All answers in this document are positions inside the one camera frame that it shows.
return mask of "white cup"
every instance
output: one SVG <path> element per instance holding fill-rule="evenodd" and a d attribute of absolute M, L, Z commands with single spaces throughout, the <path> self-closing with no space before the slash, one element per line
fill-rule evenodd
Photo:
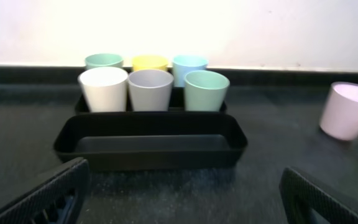
<path fill-rule="evenodd" d="M 78 77 L 91 112 L 125 111 L 128 73 L 116 67 L 92 68 Z"/>
<path fill-rule="evenodd" d="M 128 76 L 129 96 L 134 111 L 167 111 L 173 76 L 163 70 L 145 69 Z"/>
<path fill-rule="evenodd" d="M 358 84 L 336 82 L 331 85 L 320 127 L 340 140 L 350 141 L 358 136 Z"/>

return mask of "light blue cup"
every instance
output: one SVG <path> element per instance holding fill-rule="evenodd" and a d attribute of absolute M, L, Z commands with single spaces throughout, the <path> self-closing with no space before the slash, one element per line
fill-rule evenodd
<path fill-rule="evenodd" d="M 208 60 L 195 55 L 177 55 L 173 58 L 172 73 L 174 77 L 174 86 L 185 86 L 185 75 L 196 70 L 205 70 Z"/>
<path fill-rule="evenodd" d="M 124 59 L 118 54 L 94 54 L 85 58 L 86 69 L 98 67 L 122 68 Z"/>
<path fill-rule="evenodd" d="M 199 70 L 185 76 L 187 111 L 219 111 L 230 81 L 217 72 Z"/>

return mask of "cup rim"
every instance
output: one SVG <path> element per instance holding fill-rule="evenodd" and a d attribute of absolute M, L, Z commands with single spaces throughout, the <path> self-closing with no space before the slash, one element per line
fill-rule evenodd
<path fill-rule="evenodd" d="M 103 85 L 92 85 L 92 84 L 89 84 L 89 83 L 84 83 L 82 81 L 82 77 L 83 75 L 89 75 L 89 73 L 94 73 L 94 72 L 97 72 L 98 70 L 116 70 L 116 71 L 120 71 L 120 73 L 122 74 L 122 80 L 121 79 L 118 79 L 118 81 L 114 82 L 114 83 L 105 83 Z M 86 70 L 85 72 L 81 73 L 79 76 L 78 76 L 78 82 L 82 85 L 86 85 L 86 86 L 92 86 L 92 87 L 107 87 L 107 86 L 114 86 L 114 85 L 117 85 L 117 84 L 120 84 L 122 82 L 125 82 L 127 79 L 128 79 L 128 73 L 127 71 L 125 71 L 124 69 L 122 68 L 117 68 L 117 67 L 98 67 L 98 68 L 91 68 L 89 70 Z"/>
<path fill-rule="evenodd" d="M 169 64 L 169 61 L 168 61 L 168 59 L 166 57 L 161 56 L 161 55 L 154 55 L 154 54 L 137 55 L 137 56 L 132 58 L 132 64 L 133 65 L 140 65 L 140 66 L 145 65 L 144 63 L 135 63 L 135 61 L 137 59 L 142 58 L 142 57 L 156 57 L 156 58 L 163 59 L 161 64 L 156 64 L 156 65 L 154 65 L 154 67 L 167 66 Z"/>
<path fill-rule="evenodd" d="M 89 62 L 89 58 L 97 56 L 97 55 L 114 55 L 114 56 L 118 56 L 120 58 L 120 60 L 118 60 L 117 62 L 113 62 L 113 63 L 92 63 Z M 85 64 L 87 65 L 93 65 L 93 66 L 98 66 L 98 65 L 104 65 L 104 66 L 109 66 L 109 65 L 115 65 L 117 63 L 121 63 L 124 61 L 124 58 L 119 55 L 119 54 L 112 54 L 112 53 L 98 53 L 98 54 L 93 54 L 93 55 L 89 55 L 85 58 Z"/>
<path fill-rule="evenodd" d="M 334 82 L 334 83 L 331 84 L 331 89 L 332 89 L 333 91 L 335 91 L 338 95 L 340 95 L 341 97 L 346 98 L 347 100 L 351 100 L 351 101 L 354 101 L 354 102 L 358 103 L 358 100 L 354 100 L 354 99 L 352 99 L 352 98 L 349 98 L 348 96 L 344 95 L 343 93 L 341 93 L 341 92 L 339 92 L 337 89 L 335 89 L 335 87 L 338 86 L 338 85 L 350 85 L 350 86 L 356 86 L 356 87 L 358 87 L 358 84 L 356 84 L 356 83 L 351 83 L 351 82 Z"/>
<path fill-rule="evenodd" d="M 193 57 L 193 58 L 197 58 L 197 59 L 201 59 L 204 61 L 204 63 L 201 63 L 199 65 L 186 65 L 184 63 L 179 63 L 175 60 L 177 60 L 178 57 Z M 180 66 L 186 66 L 186 67 L 200 67 L 200 66 L 203 66 L 203 65 L 208 65 L 209 64 L 209 60 L 206 59 L 205 57 L 202 57 L 200 55 L 176 55 L 173 60 L 172 60 L 172 63 L 174 64 L 177 64 L 177 65 L 180 65 Z"/>
<path fill-rule="evenodd" d="M 196 73 L 196 72 L 207 72 L 207 73 L 213 73 L 214 75 L 222 76 L 222 77 L 224 77 L 225 80 L 227 81 L 227 85 L 225 85 L 225 86 L 223 86 L 223 87 L 220 87 L 220 88 L 208 88 L 208 87 L 203 87 L 203 86 L 194 85 L 194 84 L 192 84 L 191 82 L 189 82 L 189 81 L 187 80 L 187 76 L 188 76 L 189 74 L 191 74 L 191 73 Z M 222 89 L 227 88 L 227 87 L 230 85 L 230 80 L 229 80 L 227 77 L 225 77 L 224 75 L 222 75 L 222 74 L 220 74 L 220 73 L 218 73 L 218 72 L 212 72 L 212 71 L 208 71 L 208 70 L 196 70 L 196 71 L 191 71 L 191 72 L 187 73 L 187 74 L 185 75 L 185 82 L 186 82 L 187 84 L 191 85 L 191 86 L 194 86 L 194 87 L 197 87 L 197 88 L 201 88 L 201 89 L 204 89 L 204 90 L 222 90 Z"/>
<path fill-rule="evenodd" d="M 145 71 L 156 71 L 156 72 L 160 72 L 160 73 L 164 73 L 166 75 L 169 75 L 171 77 L 171 80 L 169 83 L 167 84 L 164 84 L 164 85 L 159 85 L 159 86 L 141 86 L 141 85 L 138 85 L 138 84 L 135 84 L 131 81 L 131 75 L 133 75 L 134 73 L 140 73 L 140 72 L 145 72 Z M 139 88 L 147 88 L 147 89 L 154 89 L 154 88 L 161 88 L 161 87 L 165 87 L 165 86 L 168 86 L 168 85 L 171 85 L 173 83 L 173 75 L 169 72 L 166 72 L 164 70 L 161 70 L 161 69 L 152 69 L 152 68 L 148 68 L 148 69 L 142 69 L 142 70 L 138 70 L 138 71 L 134 71 L 134 72 L 131 72 L 129 75 L 128 75 L 128 83 L 130 85 L 133 85 L 133 86 L 136 86 L 136 87 L 139 87 Z"/>

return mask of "black countertop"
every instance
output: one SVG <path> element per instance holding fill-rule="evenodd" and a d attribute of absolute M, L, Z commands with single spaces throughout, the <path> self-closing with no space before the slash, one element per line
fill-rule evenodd
<path fill-rule="evenodd" d="M 78 223 L 286 223 L 286 166 L 358 199 L 358 140 L 318 129 L 327 92 L 232 87 L 227 113 L 249 140 L 235 168 L 92 174 Z M 0 85 L 0 191 L 60 164 L 52 144 L 79 96 L 76 85 Z"/>

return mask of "white wall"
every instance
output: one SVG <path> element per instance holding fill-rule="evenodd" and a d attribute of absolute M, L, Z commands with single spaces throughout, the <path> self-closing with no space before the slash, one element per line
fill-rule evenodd
<path fill-rule="evenodd" d="M 96 52 L 358 70 L 358 0 L 0 0 L 0 64 L 77 66 Z"/>

